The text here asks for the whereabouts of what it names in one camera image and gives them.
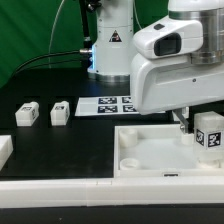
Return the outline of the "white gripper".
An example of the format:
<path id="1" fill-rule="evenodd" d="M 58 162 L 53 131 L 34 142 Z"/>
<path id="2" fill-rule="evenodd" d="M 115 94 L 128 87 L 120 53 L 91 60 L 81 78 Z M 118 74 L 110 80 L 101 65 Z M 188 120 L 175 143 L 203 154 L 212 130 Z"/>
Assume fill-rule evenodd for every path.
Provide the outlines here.
<path id="1" fill-rule="evenodd" d="M 148 60 L 137 54 L 130 95 L 140 114 L 176 109 L 180 130 L 187 134 L 189 122 L 179 108 L 224 100 L 224 63 L 193 65 L 188 56 Z"/>

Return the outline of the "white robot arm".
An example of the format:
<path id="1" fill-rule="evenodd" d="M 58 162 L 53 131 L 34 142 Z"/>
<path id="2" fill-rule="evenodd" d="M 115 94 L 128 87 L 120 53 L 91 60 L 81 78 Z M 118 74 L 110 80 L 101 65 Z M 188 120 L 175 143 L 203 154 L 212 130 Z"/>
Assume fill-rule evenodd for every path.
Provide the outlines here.
<path id="1" fill-rule="evenodd" d="M 133 31 L 134 0 L 87 0 L 97 40 L 89 77 L 129 82 L 142 114 L 224 100 L 224 0 L 169 0 L 168 15 Z"/>

